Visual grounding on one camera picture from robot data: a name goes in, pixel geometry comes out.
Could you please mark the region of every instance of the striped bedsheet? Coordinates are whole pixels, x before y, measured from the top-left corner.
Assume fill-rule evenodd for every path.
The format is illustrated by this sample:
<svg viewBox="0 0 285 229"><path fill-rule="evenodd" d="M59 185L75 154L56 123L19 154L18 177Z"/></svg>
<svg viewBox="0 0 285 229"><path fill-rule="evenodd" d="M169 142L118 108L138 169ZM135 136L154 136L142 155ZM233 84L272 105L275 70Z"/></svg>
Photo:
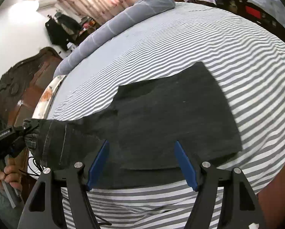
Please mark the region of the striped bedsheet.
<svg viewBox="0 0 285 229"><path fill-rule="evenodd" d="M240 167L255 193L281 170L285 163L285 43L244 18L194 3L177 3L175 9L117 37L131 45L96 75L79 85L71 83L70 95L61 98L58 93L61 102L50 118L74 120L90 115L111 103L119 85L171 76L203 61L228 100L243 145L243 151L220 168ZM117 46L111 41L105 47ZM86 76L92 56L74 69L77 75L81 70ZM71 75L64 82L73 80ZM75 228L67 189L62 188L62 193L67 225ZM223 189L218 188L210 228L218 224L222 195ZM88 193L94 212L112 223L102 227L117 229L183 228L196 196L185 181Z"/></svg>

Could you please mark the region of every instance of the hanging jacket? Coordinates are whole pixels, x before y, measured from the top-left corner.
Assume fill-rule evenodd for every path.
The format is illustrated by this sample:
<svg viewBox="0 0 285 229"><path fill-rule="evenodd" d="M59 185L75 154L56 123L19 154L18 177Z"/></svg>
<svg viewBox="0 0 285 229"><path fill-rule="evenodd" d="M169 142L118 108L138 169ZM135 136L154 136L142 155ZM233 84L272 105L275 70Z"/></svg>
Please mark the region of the hanging jacket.
<svg viewBox="0 0 285 229"><path fill-rule="evenodd" d="M82 27L80 26L80 24L74 20L73 18L61 14L57 17L57 21L60 24L64 24L66 27L68 27L69 29L71 29L72 31L76 32L76 31L80 31L82 29Z"/></svg>
<svg viewBox="0 0 285 229"><path fill-rule="evenodd" d="M50 41L54 45L60 46L64 51L67 51L67 44L69 42L74 43L74 40L71 38L68 33L62 28L61 25L57 24L54 19L50 18L49 21L45 23Z"/></svg>

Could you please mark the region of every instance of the gray pillow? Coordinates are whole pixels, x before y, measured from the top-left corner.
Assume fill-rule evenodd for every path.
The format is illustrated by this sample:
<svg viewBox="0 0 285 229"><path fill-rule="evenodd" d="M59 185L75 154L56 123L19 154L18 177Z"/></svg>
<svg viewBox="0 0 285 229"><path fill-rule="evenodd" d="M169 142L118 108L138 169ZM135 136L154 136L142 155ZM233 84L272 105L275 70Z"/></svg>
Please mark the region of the gray pillow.
<svg viewBox="0 0 285 229"><path fill-rule="evenodd" d="M135 24L174 7L174 0L137 1L88 36L68 57L62 60L53 77L70 73L83 59L110 39Z"/></svg>

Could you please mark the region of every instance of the carved wooden furniture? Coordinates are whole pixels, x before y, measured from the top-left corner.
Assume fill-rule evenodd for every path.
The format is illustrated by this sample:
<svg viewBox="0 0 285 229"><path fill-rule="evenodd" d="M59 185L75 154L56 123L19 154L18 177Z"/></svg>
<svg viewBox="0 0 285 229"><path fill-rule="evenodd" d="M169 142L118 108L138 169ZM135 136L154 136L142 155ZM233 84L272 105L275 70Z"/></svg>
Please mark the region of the carved wooden furniture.
<svg viewBox="0 0 285 229"><path fill-rule="evenodd" d="M0 79L0 118L8 125L21 126L24 119L31 118L34 109L53 73L62 58L51 47L45 47L28 59L11 67ZM27 171L28 149L23 150L15 159L23 171ZM22 175L25 189L31 189L33 182ZM23 192L26 198L29 191Z"/></svg>

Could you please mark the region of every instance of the white wall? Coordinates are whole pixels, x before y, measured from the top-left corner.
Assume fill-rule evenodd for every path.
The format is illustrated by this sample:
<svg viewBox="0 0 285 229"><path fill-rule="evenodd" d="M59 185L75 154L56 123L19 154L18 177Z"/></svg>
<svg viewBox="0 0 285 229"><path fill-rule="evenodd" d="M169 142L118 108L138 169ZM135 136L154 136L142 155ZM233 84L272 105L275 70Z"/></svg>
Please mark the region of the white wall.
<svg viewBox="0 0 285 229"><path fill-rule="evenodd" d="M54 6L41 8L38 10L38 13L47 18L47 15L51 15L54 17L57 9L62 10L63 14L70 16L71 18L75 19L78 23L81 22L81 18L76 14L72 13L71 11L65 11L65 7L62 7L59 3L56 3Z"/></svg>
<svg viewBox="0 0 285 229"><path fill-rule="evenodd" d="M56 8L39 12L36 9L37 2L27 0L0 10L0 78L17 62L38 54L46 46L62 51L51 44L45 28L47 15L54 16Z"/></svg>

